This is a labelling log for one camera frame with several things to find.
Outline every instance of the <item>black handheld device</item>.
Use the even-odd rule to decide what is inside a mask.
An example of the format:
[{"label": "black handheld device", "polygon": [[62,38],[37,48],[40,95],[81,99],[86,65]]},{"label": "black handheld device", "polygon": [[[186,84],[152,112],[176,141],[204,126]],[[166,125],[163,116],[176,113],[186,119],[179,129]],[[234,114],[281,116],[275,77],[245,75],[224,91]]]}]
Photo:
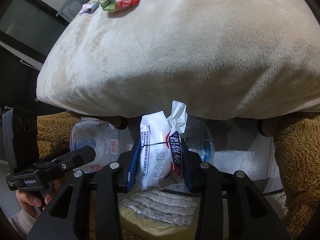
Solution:
[{"label": "black handheld device", "polygon": [[10,190],[43,191],[49,182],[67,171],[94,160],[90,146],[73,152],[65,150],[39,159],[37,115],[14,107],[2,116],[4,149],[10,168],[6,181]]}]

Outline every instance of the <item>clear plastic bowl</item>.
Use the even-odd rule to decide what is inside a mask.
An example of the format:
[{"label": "clear plastic bowl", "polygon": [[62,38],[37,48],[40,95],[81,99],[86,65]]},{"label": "clear plastic bowl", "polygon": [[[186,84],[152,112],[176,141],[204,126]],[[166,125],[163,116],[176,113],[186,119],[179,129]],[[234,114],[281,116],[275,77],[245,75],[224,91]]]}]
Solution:
[{"label": "clear plastic bowl", "polygon": [[74,151],[86,145],[94,148],[96,152],[93,162],[79,167],[86,173],[99,171],[118,159],[118,133],[109,123],[93,118],[82,118],[72,129],[70,149]]}]

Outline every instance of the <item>window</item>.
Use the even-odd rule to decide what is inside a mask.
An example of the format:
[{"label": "window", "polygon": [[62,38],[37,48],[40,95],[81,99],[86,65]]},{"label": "window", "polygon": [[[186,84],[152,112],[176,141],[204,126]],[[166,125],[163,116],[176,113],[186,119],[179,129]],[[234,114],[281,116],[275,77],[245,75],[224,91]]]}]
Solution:
[{"label": "window", "polygon": [[0,20],[0,40],[40,62],[68,22],[39,0],[13,0]]}]

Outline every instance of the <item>red sticker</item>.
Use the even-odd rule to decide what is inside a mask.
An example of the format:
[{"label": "red sticker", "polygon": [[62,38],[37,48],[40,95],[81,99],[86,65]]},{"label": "red sticker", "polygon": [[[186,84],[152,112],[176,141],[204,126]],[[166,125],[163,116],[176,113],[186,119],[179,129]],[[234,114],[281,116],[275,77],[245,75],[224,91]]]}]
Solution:
[{"label": "red sticker", "polygon": [[118,140],[110,140],[111,143],[111,153],[118,154]]},{"label": "red sticker", "polygon": [[100,164],[94,164],[90,166],[91,171],[100,171],[102,169],[102,166]]}]

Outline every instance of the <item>sleeve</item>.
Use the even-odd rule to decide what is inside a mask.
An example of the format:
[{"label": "sleeve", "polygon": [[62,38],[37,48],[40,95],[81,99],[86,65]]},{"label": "sleeve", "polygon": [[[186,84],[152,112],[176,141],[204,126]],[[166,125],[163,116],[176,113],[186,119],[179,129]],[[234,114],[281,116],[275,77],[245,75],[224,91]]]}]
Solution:
[{"label": "sleeve", "polygon": [[36,221],[36,218],[30,216],[23,209],[9,219],[13,228],[23,239],[27,238],[27,235]]}]

